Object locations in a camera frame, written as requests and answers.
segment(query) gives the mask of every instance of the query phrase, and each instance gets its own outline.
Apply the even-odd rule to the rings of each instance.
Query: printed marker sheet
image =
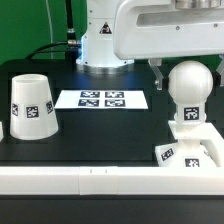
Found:
[[[143,91],[62,90],[55,109],[148,109]]]

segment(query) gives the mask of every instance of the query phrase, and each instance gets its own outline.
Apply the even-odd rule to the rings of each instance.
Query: white plastic frame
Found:
[[[0,195],[224,195],[224,169],[0,167]]]

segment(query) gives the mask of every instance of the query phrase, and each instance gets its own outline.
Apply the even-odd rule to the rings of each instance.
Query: upside-down cup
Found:
[[[12,79],[10,134],[22,140],[38,140],[58,131],[48,78],[39,74]]]

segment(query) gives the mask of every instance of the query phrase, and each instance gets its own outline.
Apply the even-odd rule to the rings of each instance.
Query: black tabletop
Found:
[[[162,67],[165,75],[171,67]],[[61,90],[142,90],[147,110],[56,110],[59,131],[38,141],[9,134],[11,80],[39,73],[56,103]],[[1,166],[158,166],[156,145],[173,143],[168,128],[175,104],[158,91],[146,63],[134,71],[96,75],[64,60],[14,60],[0,67]],[[207,121],[224,136],[224,88],[206,104]],[[1,196],[0,223],[222,223],[222,196]]]

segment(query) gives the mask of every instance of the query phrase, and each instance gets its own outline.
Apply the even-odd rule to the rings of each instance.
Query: green background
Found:
[[[0,0],[0,3],[0,64],[11,59],[25,58],[35,49],[50,43],[45,0]],[[72,0],[72,4],[74,26],[77,37],[80,39],[87,27],[86,1]],[[49,0],[49,5],[54,42],[66,41],[65,1]],[[50,58],[50,54],[38,55],[35,58]],[[55,58],[64,58],[64,55],[56,53]],[[168,63],[176,64],[179,60],[188,59],[168,59]],[[220,62],[218,56],[194,57],[193,59],[205,63],[213,70]]]

